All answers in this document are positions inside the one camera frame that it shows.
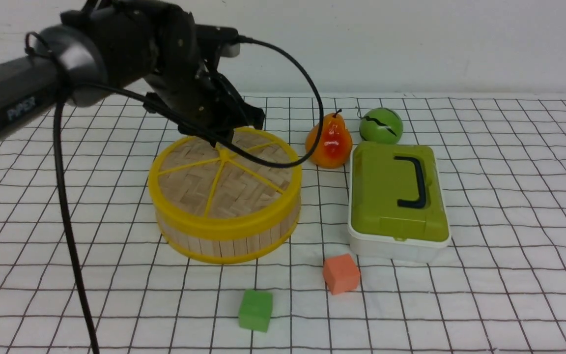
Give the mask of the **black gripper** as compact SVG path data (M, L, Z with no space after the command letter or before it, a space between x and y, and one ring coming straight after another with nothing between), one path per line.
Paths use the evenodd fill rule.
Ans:
M221 58L203 58L195 18L162 0L88 0L60 15L60 62L76 83L75 103L95 103L139 79L151 87L146 110L175 122L185 135L203 135L215 148L234 130L263 130L265 111L240 101L218 71Z

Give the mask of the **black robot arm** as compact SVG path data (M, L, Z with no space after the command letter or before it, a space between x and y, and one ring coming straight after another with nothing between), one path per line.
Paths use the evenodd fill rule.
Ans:
M140 79L143 107L211 145L240 127L262 129L265 112L245 103L218 71L240 50L237 29L197 24L161 0L89 0L60 24L28 33L25 56L0 63L0 141L58 101L91 107Z

